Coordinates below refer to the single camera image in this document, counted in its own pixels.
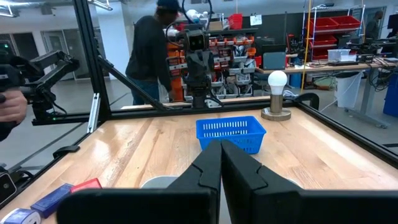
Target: light bulb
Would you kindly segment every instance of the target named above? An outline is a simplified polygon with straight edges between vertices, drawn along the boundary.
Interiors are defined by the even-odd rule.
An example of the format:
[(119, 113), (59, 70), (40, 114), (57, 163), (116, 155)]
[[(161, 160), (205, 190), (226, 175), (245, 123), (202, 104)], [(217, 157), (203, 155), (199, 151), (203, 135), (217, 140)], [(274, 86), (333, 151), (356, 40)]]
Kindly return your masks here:
[(287, 75), (282, 71), (273, 71), (268, 76), (268, 84), (272, 95), (281, 95), (287, 83)]

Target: floor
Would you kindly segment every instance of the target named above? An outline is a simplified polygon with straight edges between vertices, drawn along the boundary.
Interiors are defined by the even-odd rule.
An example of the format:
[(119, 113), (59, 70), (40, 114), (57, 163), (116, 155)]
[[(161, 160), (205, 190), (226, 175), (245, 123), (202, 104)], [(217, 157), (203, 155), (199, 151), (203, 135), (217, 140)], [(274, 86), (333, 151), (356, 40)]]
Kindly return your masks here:
[[(362, 80), (356, 108), (359, 108), (362, 102), (364, 84), (365, 80)], [(122, 106), (131, 105), (131, 92), (122, 83), (118, 80), (107, 80), (106, 86), (111, 109), (117, 110)], [(69, 113), (89, 112), (93, 97), (93, 89), (89, 80), (63, 81), (56, 84), (52, 91), (57, 96), (57, 103)], [(324, 108), (333, 101), (333, 91), (306, 91), (315, 92), (319, 95), (320, 108)], [(255, 95), (261, 95), (261, 90), (256, 90)], [(373, 110), (370, 111), (370, 114), (390, 123), (391, 126), (388, 129), (377, 128), (373, 124), (352, 117), (344, 109), (337, 108), (334, 104), (325, 109), (324, 113), (379, 144), (398, 143), (396, 138), (398, 118), (382, 113), (385, 95), (385, 91), (376, 93)], [(87, 129), (85, 123), (33, 126), (31, 124), (33, 118), (33, 111), (29, 108), (24, 122), (15, 128), (6, 140), (0, 143), (0, 163), (6, 163), (6, 168), (22, 166), (33, 173), (37, 172), (52, 160), (54, 151), (60, 147), (73, 144), (86, 133)], [(398, 153), (398, 148), (391, 149)]]

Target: computer monitor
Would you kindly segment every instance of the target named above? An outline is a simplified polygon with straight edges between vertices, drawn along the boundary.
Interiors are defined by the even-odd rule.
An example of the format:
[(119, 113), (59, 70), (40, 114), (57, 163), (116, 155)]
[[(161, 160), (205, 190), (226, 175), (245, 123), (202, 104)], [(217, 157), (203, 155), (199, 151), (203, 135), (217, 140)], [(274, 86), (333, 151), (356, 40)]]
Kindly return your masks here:
[(398, 14), (391, 15), (388, 18), (387, 29), (398, 29)]

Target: man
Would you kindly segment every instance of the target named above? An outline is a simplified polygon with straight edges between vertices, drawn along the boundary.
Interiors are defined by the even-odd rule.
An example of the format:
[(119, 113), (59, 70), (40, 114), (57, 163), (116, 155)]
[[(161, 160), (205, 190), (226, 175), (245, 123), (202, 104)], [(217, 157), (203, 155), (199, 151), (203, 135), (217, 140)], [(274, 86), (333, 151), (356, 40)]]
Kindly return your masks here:
[(365, 37), (377, 40), (379, 38), (379, 21), (383, 18), (383, 12), (377, 11), (372, 20), (368, 22), (365, 30)]
[[(167, 39), (163, 27), (173, 23), (179, 11), (178, 0), (158, 0), (155, 15), (142, 17), (134, 26), (134, 45), (126, 75), (156, 100), (159, 100), (157, 79), (168, 91), (169, 98), (175, 98), (166, 62)], [(132, 97), (133, 105), (145, 103), (133, 90)]]
[(20, 124), (25, 119), (27, 101), (19, 90), (8, 90), (1, 94), (6, 97), (6, 101), (0, 103), (0, 141), (3, 141), (14, 127), (9, 123)]

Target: blue plastic basket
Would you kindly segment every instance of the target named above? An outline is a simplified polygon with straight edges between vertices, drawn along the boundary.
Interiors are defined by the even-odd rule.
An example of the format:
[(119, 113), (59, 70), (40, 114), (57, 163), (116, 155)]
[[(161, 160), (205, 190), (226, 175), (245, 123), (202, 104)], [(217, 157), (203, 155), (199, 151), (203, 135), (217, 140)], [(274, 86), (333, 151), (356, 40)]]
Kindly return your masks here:
[(239, 146), (248, 154), (260, 151), (266, 130), (253, 116), (197, 120), (197, 139), (201, 149), (215, 139), (226, 139)]

